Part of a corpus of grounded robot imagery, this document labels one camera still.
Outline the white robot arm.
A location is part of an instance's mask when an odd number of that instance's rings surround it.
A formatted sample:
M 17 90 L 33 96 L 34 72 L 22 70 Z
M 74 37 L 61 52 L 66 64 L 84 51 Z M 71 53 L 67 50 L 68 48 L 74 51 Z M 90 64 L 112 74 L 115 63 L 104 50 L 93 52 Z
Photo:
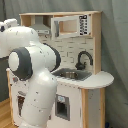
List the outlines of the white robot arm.
M 41 43 L 33 28 L 19 26 L 12 18 L 0 22 L 0 59 L 4 58 L 11 72 L 29 83 L 18 128 L 46 128 L 57 92 L 52 72 L 60 66 L 59 52 Z

